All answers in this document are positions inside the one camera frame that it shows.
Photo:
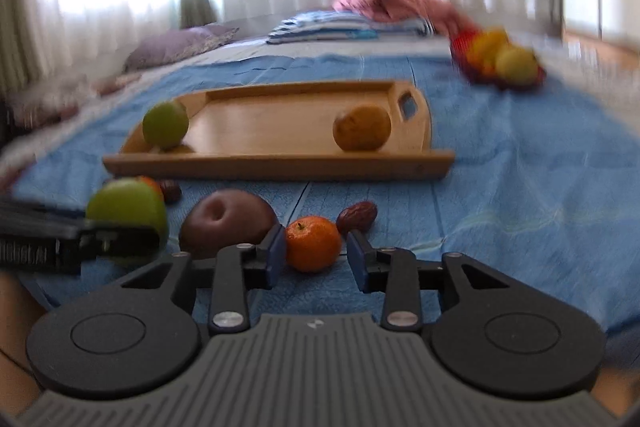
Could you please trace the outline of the green apple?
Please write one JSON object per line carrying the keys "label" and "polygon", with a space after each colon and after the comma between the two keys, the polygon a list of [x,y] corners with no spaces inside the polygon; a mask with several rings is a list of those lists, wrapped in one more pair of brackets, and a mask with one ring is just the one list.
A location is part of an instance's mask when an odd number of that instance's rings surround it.
{"label": "green apple", "polygon": [[86,218],[119,225],[147,225],[162,236],[162,251],[169,225],[164,200],[137,178],[120,178],[105,183],[89,200]]}
{"label": "green apple", "polygon": [[189,116],[178,101],[166,101],[153,106],[142,120],[145,142],[161,150],[178,146],[189,130]]}

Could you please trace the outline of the dark purple plum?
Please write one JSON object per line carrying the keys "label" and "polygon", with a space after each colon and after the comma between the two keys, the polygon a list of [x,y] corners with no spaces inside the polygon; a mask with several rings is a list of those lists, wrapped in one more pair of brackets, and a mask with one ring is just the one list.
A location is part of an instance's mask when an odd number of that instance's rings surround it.
{"label": "dark purple plum", "polygon": [[279,223],[265,199],[235,188],[202,198],[182,222],[179,247],[194,259],[215,257],[224,247],[259,244]]}

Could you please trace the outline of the red jujube date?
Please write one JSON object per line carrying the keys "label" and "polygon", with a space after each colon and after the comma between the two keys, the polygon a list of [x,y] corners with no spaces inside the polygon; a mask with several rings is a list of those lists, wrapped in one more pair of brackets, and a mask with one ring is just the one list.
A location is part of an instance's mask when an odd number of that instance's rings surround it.
{"label": "red jujube date", "polygon": [[162,192],[164,203],[167,206],[175,205],[181,199],[182,190],[176,181],[160,180],[158,186]]}
{"label": "red jujube date", "polygon": [[341,211],[335,224],[341,236],[346,237],[349,232],[359,231],[366,234],[378,217],[378,206],[370,200],[356,202]]}

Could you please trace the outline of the large orange fruit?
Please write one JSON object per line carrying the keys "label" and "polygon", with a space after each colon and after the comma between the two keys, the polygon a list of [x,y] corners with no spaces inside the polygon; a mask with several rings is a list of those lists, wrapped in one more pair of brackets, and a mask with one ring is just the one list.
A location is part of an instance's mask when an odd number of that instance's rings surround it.
{"label": "large orange fruit", "polygon": [[346,152],[367,152],[383,147],[392,133],[390,114],[381,106],[361,104],[334,119],[333,139]]}

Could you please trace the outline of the pile of clothes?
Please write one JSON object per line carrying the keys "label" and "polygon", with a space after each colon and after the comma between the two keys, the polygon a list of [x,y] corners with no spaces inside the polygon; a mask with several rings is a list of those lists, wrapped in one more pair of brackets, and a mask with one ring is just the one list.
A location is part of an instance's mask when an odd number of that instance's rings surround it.
{"label": "pile of clothes", "polygon": [[76,116],[86,105],[122,91],[140,78],[140,72],[130,72],[93,81],[79,75],[42,82],[11,98],[9,116],[22,129],[49,127]]}

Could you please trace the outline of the wooden serving tray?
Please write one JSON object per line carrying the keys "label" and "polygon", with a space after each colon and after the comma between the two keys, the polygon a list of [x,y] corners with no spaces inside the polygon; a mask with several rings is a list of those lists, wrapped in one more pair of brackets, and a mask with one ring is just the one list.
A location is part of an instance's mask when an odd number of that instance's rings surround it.
{"label": "wooden serving tray", "polygon": [[[273,181],[420,180],[446,176],[453,150],[431,146],[431,112],[409,81],[311,81],[178,96],[190,118],[181,144],[162,152],[134,127],[103,164],[116,176]],[[377,152],[344,152],[334,119],[359,104],[390,115]]]}

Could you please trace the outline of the purple pillow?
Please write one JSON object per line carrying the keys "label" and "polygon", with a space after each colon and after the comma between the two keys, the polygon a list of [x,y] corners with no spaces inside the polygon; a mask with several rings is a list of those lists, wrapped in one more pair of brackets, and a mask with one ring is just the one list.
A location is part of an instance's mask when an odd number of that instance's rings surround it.
{"label": "purple pillow", "polygon": [[231,42],[238,31],[237,27],[218,24],[168,30],[141,41],[126,58],[124,71],[175,64],[204,54]]}

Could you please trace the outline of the small orange in bowl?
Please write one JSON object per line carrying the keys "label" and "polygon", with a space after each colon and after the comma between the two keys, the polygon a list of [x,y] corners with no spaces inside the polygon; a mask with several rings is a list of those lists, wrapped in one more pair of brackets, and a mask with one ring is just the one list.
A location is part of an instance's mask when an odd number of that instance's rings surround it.
{"label": "small orange in bowl", "polygon": [[495,64],[491,61],[485,61],[482,70],[480,71],[485,79],[495,79],[496,69]]}

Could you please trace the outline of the yellow mango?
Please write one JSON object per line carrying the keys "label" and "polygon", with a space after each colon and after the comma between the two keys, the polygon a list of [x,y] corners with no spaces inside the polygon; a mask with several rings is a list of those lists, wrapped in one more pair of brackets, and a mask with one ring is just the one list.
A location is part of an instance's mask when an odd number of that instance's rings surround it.
{"label": "yellow mango", "polygon": [[510,86],[529,86],[538,78],[539,64],[530,49],[502,46],[496,56],[497,76]]}

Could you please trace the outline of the red fruit bowl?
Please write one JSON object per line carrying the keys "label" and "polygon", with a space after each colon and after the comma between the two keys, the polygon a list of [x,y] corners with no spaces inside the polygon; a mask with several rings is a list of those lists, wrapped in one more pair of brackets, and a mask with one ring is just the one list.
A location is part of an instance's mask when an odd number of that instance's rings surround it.
{"label": "red fruit bowl", "polygon": [[[471,40],[471,38],[478,32],[485,31],[485,30],[478,30],[478,31],[471,30],[471,31],[460,32],[460,34],[457,35],[457,37],[454,37],[450,42],[451,57],[454,60],[454,62],[457,64],[457,66],[460,68],[461,72],[463,72],[463,75],[465,75],[466,79],[469,80],[469,82],[476,83],[476,84],[492,84],[493,86],[502,90],[516,90],[516,91],[534,90],[540,87],[544,83],[544,80],[546,79],[546,71],[541,66],[537,55],[532,49],[530,50],[533,51],[534,54],[536,55],[538,64],[539,64],[538,78],[535,83],[530,84],[529,86],[510,86],[510,84],[504,83],[497,76],[497,73],[496,73],[495,79],[485,79],[482,73],[480,72],[482,70],[482,66],[475,67],[474,65],[471,65],[465,58],[465,51],[469,46],[469,41]],[[510,46],[520,46],[519,44],[516,44],[514,41],[512,41],[510,37],[509,37],[509,40],[510,42],[508,44],[510,44]]]}

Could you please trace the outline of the yellow starfruit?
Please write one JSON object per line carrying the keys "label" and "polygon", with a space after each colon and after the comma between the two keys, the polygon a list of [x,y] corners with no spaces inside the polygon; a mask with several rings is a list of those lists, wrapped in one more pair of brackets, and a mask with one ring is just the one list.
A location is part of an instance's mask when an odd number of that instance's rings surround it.
{"label": "yellow starfruit", "polygon": [[489,28],[471,38],[465,58],[475,67],[494,64],[500,49],[509,42],[508,33],[504,28]]}

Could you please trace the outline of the blue striped pillow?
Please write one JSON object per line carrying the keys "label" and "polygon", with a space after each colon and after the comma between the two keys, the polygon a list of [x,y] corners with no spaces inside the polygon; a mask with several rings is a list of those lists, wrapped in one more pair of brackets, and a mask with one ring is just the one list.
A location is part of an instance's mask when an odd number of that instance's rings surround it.
{"label": "blue striped pillow", "polygon": [[296,14],[282,22],[267,37],[268,44],[320,40],[375,40],[383,37],[435,35],[425,18],[409,18],[381,23],[354,12],[311,11]]}

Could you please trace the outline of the pink crumpled blanket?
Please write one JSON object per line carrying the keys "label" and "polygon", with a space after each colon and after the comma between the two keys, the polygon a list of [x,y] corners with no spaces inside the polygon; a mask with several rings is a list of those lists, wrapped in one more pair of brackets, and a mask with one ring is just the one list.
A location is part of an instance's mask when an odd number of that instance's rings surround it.
{"label": "pink crumpled blanket", "polygon": [[476,23],[446,0],[333,0],[332,9],[354,12],[386,24],[420,17],[439,35],[447,37],[478,29]]}

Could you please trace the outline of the white bed sheet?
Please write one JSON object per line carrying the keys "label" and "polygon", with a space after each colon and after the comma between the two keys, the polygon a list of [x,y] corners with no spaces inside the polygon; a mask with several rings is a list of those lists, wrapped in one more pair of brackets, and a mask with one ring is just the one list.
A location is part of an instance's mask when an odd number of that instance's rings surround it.
{"label": "white bed sheet", "polygon": [[[569,34],[563,41],[548,36],[511,31],[510,37],[534,49],[549,72],[558,74],[572,87],[595,96],[610,113],[627,127],[639,130],[639,53]],[[1,183],[9,184],[21,171],[60,145],[88,122],[148,89],[176,69],[192,65],[235,62],[264,55],[317,57],[326,54],[346,56],[419,54],[445,57],[449,42],[445,38],[390,39],[381,41],[315,41],[268,44],[263,38],[227,44],[222,48],[188,58],[180,63],[142,72],[134,81],[117,83],[117,90],[105,96],[93,95],[69,120],[35,132],[10,144],[1,153]]]}

